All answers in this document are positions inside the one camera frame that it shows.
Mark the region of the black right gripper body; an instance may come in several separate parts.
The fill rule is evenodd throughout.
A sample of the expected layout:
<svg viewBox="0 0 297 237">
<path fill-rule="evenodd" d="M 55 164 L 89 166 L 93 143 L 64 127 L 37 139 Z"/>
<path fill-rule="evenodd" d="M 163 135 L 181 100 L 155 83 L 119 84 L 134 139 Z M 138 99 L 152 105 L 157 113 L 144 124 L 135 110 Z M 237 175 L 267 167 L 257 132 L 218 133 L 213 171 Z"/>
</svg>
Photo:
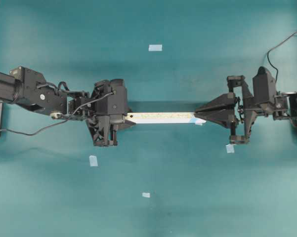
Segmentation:
<svg viewBox="0 0 297 237">
<path fill-rule="evenodd" d="M 252 132 L 252 126 L 257 117 L 273 116 L 274 120 L 289 119 L 288 115 L 288 101 L 287 97 L 283 96 L 276 90 L 275 103 L 262 103 L 256 104 L 254 101 L 254 92 L 251 93 L 249 87 L 245 81 L 244 76 L 228 76 L 227 83 L 229 92 L 233 92 L 236 87 L 241 87 L 242 99 L 237 99 L 238 102 L 242 101 L 242 105 L 239 104 L 237 111 L 240 115 L 240 121 L 244 125 L 244 135 L 236 135 L 236 125 L 232 123 L 230 143 L 231 144 L 246 144 L 250 140 Z"/>
</svg>

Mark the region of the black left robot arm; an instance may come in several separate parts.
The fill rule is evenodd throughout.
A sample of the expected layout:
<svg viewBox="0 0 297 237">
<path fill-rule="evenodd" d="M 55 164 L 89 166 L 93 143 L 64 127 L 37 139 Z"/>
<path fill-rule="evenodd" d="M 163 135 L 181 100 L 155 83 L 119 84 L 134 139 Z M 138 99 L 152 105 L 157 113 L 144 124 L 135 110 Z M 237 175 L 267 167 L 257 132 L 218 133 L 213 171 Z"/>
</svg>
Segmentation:
<svg viewBox="0 0 297 237">
<path fill-rule="evenodd" d="M 65 123 L 85 121 L 94 146 L 117 145 L 117 131 L 136 123 L 127 119 L 131 112 L 127 104 L 127 89 L 123 79 L 95 83 L 92 93 L 71 91 L 66 82 L 47 82 L 43 74 L 25 67 L 10 73 L 0 72 L 0 133 L 3 104 L 50 116 Z"/>
</svg>

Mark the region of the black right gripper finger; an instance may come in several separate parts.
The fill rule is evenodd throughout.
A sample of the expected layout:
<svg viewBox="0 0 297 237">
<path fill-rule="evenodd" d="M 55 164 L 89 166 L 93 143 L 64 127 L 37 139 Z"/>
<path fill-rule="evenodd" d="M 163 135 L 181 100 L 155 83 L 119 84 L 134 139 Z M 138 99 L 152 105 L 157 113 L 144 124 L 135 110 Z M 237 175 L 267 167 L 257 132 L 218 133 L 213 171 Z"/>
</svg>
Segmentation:
<svg viewBox="0 0 297 237">
<path fill-rule="evenodd" d="M 234 109 L 236 105 L 236 97 L 234 92 L 222 94 L 210 102 L 196 109 L 197 113 L 218 111 L 223 109 Z"/>
<path fill-rule="evenodd" d="M 194 116 L 199 119 L 219 124 L 225 128 L 231 128 L 232 123 L 236 126 L 239 123 L 233 112 L 201 112 L 194 113 Z"/>
</svg>

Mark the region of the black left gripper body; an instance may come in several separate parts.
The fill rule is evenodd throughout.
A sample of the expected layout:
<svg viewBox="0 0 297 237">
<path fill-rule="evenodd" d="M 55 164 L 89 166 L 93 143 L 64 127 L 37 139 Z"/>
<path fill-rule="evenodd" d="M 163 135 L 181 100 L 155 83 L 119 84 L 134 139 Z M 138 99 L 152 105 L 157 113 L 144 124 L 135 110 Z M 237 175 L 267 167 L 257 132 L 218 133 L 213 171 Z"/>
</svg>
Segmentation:
<svg viewBox="0 0 297 237">
<path fill-rule="evenodd" d="M 86 123 L 94 146 L 116 146 L 117 131 L 128 128 L 127 89 L 123 79 L 102 80 L 94 85 L 92 111 Z"/>
</svg>

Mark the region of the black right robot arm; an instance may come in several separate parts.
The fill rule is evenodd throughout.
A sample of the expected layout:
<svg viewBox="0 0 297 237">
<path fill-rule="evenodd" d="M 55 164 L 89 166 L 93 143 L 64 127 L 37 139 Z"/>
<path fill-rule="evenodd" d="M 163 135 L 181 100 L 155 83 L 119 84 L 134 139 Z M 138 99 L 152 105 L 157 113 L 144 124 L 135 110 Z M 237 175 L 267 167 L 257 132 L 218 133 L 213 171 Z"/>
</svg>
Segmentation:
<svg viewBox="0 0 297 237">
<path fill-rule="evenodd" d="M 265 67 L 253 77 L 253 92 L 245 77 L 228 76 L 228 92 L 197 108 L 194 116 L 230 129 L 231 144 L 246 144 L 257 117 L 289 120 L 297 127 L 297 92 L 280 92 L 276 79 Z"/>
</svg>

